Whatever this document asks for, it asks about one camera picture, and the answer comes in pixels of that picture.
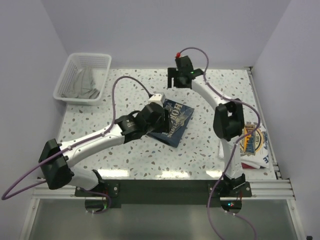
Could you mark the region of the blue tank top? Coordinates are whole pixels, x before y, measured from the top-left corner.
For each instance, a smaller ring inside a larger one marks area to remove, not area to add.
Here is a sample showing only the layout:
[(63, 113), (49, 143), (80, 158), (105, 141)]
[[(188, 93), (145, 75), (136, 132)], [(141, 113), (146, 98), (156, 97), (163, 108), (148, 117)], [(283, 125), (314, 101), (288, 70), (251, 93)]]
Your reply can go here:
[(164, 108), (170, 113), (170, 131), (168, 133), (151, 132), (148, 136), (177, 148), (195, 109), (170, 99), (164, 101)]

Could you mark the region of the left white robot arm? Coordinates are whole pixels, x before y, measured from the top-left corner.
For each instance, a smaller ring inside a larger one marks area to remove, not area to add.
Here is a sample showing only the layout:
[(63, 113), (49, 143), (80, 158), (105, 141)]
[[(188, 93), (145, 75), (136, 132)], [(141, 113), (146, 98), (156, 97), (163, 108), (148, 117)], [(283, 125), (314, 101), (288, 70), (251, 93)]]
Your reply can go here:
[(45, 143), (38, 160), (45, 182), (50, 190), (71, 185), (85, 189), (92, 196), (99, 196), (104, 190), (101, 175), (97, 170), (77, 168), (79, 162), (152, 132), (168, 133), (171, 126), (169, 110), (152, 102), (87, 136), (62, 143), (51, 139)]

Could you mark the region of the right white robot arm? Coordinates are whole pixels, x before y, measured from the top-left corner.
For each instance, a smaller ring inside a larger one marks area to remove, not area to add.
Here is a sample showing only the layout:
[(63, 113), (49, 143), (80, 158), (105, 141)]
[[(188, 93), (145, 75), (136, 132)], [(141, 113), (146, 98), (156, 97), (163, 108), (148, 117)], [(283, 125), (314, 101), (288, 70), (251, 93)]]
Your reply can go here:
[(224, 156), (223, 192), (235, 196), (246, 182), (245, 174), (237, 152), (237, 139), (245, 126), (243, 106), (238, 98), (232, 99), (214, 89), (205, 80), (205, 72), (195, 69), (190, 58), (178, 52), (176, 67), (167, 69), (167, 87), (191, 89), (198, 93), (213, 108), (213, 131), (220, 139)]

